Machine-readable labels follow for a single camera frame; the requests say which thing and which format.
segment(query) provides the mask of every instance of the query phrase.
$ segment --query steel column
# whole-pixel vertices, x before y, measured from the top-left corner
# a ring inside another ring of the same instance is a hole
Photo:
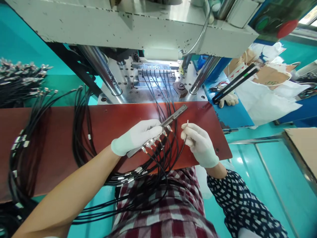
[[[190,88],[189,92],[193,95],[196,95],[199,88],[202,86],[202,84],[205,82],[205,80],[208,78],[208,76],[211,74],[211,72],[214,70],[218,62],[220,61],[221,57],[218,56],[209,56],[209,58],[206,60],[205,64],[199,71],[199,74],[193,83],[192,87]]]
[[[115,77],[112,75],[104,54],[97,46],[78,45],[84,56],[90,62],[93,69],[99,74],[102,81],[109,88],[112,95],[119,96],[122,89],[119,87]]]
[[[85,69],[75,60],[69,50],[62,44],[57,42],[46,42],[46,44],[54,51],[54,53],[86,84],[92,93],[98,98],[102,93],[94,80],[86,73]]]

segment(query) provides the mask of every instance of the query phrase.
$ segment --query light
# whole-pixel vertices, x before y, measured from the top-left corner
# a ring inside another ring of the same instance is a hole
[[[243,160],[241,157],[237,158],[238,163],[243,164]]]

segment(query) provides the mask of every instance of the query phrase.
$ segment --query teal wall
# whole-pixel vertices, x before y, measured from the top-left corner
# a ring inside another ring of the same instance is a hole
[[[292,64],[300,61],[301,64],[297,69],[317,60],[317,46],[304,45],[296,42],[281,40],[283,47],[286,48],[284,52],[280,54],[285,60],[285,63]]]

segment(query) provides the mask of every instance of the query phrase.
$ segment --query window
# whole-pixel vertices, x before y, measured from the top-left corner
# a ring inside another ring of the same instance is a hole
[[[306,16],[304,16],[299,23],[304,25],[317,26],[317,6],[314,7]]]

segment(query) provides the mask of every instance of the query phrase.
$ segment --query gloved hand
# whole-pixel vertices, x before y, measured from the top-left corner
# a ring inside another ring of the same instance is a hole
[[[163,128],[157,119],[140,121],[125,134],[111,142],[111,150],[119,156],[124,156],[130,150],[142,146],[146,141],[158,136]]]
[[[231,105],[235,106],[236,104],[239,103],[238,96],[234,94],[234,91],[231,91],[230,93],[228,93],[228,95],[220,99],[219,107],[223,108],[225,102],[227,103],[228,106],[231,106]]]
[[[193,123],[182,125],[181,138],[191,148],[196,160],[204,168],[213,168],[219,163],[208,133]]]

